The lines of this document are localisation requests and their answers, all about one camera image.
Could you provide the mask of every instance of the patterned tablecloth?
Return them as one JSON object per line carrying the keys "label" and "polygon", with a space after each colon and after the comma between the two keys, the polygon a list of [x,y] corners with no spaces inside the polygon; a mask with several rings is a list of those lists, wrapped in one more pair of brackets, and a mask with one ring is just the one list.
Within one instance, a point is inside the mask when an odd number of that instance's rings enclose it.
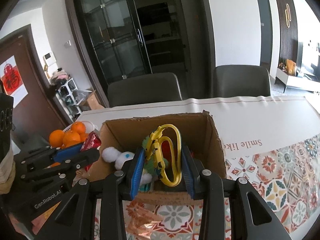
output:
{"label": "patterned tablecloth", "polygon": [[[319,207],[320,134],[305,141],[253,156],[226,158],[229,179],[247,178],[290,233],[302,225]],[[128,224],[135,201],[124,201],[124,219]],[[197,240],[202,206],[155,206],[139,203],[142,207],[162,215],[164,220],[155,225],[152,240]],[[231,239],[228,199],[225,199],[226,240]],[[99,239],[100,202],[97,203],[95,240]],[[127,235],[128,240],[136,240]]]}

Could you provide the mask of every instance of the red snack bag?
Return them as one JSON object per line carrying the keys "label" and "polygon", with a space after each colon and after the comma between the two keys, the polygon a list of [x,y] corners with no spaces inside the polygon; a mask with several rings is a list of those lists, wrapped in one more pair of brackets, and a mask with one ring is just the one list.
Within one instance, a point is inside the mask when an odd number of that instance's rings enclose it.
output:
{"label": "red snack bag", "polygon": [[[83,143],[80,152],[86,151],[91,148],[98,148],[101,145],[101,140],[99,136],[92,131],[89,133],[88,137],[86,138],[85,142]],[[85,171],[88,171],[92,164],[89,164],[84,169]]]}

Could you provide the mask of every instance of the red chinese character decoration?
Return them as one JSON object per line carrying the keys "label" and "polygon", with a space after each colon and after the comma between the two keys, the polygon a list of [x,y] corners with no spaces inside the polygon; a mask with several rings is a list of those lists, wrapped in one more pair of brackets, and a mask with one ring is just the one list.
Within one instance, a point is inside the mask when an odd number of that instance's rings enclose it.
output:
{"label": "red chinese character decoration", "polygon": [[8,95],[11,95],[18,87],[20,87],[23,82],[20,77],[20,73],[17,67],[12,67],[11,64],[7,64],[4,67],[4,76],[1,78],[4,89]]}

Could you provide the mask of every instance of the orange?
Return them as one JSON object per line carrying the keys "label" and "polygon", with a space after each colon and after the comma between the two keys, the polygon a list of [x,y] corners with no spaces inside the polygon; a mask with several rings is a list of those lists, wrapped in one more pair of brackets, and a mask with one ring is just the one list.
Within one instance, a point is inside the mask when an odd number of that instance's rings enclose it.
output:
{"label": "orange", "polygon": [[66,146],[68,144],[68,142],[70,141],[77,141],[77,142],[80,142],[80,135],[75,132],[75,131],[67,131],[65,134],[64,134],[64,137],[63,137],[63,144]]}
{"label": "orange", "polygon": [[61,147],[63,144],[64,131],[55,130],[49,136],[49,143],[52,147]]}
{"label": "orange", "polygon": [[68,141],[67,144],[66,144],[66,148],[70,147],[70,146],[73,146],[75,144],[78,144],[79,141]]}
{"label": "orange", "polygon": [[71,130],[77,132],[78,134],[85,133],[85,125],[83,122],[74,122],[71,125]]}
{"label": "orange", "polygon": [[82,133],[80,134],[80,142],[84,142],[86,138],[88,137],[88,133]]}
{"label": "orange", "polygon": [[54,167],[54,166],[58,166],[58,165],[60,165],[60,163],[51,164],[51,165],[50,165],[50,168],[52,168],[52,167]]}

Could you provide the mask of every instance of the gray chair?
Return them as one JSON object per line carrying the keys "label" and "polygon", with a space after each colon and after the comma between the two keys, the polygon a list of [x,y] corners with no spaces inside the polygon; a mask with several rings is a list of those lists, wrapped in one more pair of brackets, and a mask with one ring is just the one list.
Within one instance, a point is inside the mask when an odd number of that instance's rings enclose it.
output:
{"label": "gray chair", "polygon": [[180,86],[173,73],[147,74],[127,78],[108,87],[110,107],[181,101]]}
{"label": "gray chair", "polygon": [[213,70],[213,97],[270,96],[268,70],[252,65],[223,65]]}

